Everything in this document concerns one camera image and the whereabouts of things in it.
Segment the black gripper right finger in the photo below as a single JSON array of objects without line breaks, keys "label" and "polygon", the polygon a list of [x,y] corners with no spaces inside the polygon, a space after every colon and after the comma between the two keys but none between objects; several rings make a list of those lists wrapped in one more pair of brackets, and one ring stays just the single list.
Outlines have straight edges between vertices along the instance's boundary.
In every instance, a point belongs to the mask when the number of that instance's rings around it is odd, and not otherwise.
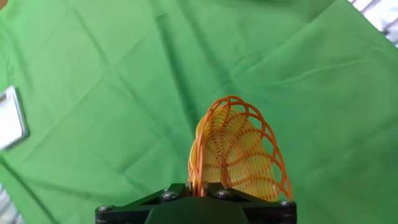
[{"label": "black gripper right finger", "polygon": [[270,202],[242,191],[225,187],[219,182],[206,183],[206,198],[213,198],[224,205],[228,215],[238,215],[248,223],[296,224],[297,204],[289,199]]}]

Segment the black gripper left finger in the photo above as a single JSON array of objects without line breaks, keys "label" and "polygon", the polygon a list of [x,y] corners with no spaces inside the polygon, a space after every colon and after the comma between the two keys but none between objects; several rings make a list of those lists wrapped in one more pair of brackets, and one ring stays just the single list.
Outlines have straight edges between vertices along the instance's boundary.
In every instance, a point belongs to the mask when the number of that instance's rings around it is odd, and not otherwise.
[{"label": "black gripper left finger", "polygon": [[192,183],[171,184],[153,194],[123,206],[103,205],[95,210],[96,224],[145,224],[151,210],[190,197]]}]

